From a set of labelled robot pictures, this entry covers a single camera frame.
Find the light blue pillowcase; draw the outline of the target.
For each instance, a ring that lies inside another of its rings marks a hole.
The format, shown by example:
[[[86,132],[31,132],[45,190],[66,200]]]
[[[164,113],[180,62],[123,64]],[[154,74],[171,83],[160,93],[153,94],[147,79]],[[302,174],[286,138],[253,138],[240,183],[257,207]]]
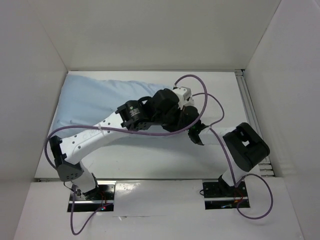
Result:
[[[143,81],[97,80],[68,74],[61,88],[51,129],[94,126],[130,100],[152,97],[170,86]]]

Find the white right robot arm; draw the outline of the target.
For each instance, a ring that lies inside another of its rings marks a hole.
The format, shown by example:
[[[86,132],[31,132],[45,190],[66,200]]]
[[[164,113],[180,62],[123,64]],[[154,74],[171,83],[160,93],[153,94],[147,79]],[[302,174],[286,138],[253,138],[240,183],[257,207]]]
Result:
[[[228,169],[218,178],[218,191],[223,196],[230,196],[244,177],[271,152],[267,143],[246,122],[231,128],[212,128],[198,120],[187,132],[196,145],[222,148],[228,163]]]

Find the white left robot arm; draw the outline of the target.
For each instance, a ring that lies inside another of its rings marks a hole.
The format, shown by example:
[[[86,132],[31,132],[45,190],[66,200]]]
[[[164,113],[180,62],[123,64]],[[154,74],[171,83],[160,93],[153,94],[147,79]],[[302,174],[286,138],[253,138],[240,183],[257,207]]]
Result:
[[[86,199],[94,199],[99,193],[99,185],[82,159],[115,140],[129,136],[131,131],[144,131],[151,126],[179,130],[180,117],[190,96],[188,88],[165,88],[152,97],[127,101],[109,117],[71,137],[52,136],[49,144],[60,180],[73,182]]]

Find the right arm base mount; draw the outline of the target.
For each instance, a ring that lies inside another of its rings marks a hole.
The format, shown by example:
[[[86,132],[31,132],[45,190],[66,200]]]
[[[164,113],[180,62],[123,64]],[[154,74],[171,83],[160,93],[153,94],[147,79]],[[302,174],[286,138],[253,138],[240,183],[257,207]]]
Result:
[[[206,210],[224,210],[239,208],[250,208],[247,186],[244,181],[235,187],[223,186],[217,179],[202,182],[199,194],[204,198]]]

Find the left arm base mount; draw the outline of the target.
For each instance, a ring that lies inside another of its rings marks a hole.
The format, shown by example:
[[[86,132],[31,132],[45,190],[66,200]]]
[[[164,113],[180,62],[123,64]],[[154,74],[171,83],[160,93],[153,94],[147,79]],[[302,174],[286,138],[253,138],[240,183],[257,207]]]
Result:
[[[72,203],[74,202],[73,211],[75,213],[93,213],[98,210],[99,212],[113,212],[114,199],[116,193],[116,182],[99,180],[99,190],[91,196],[85,194],[76,185],[68,186],[70,189],[67,212],[71,212]]]

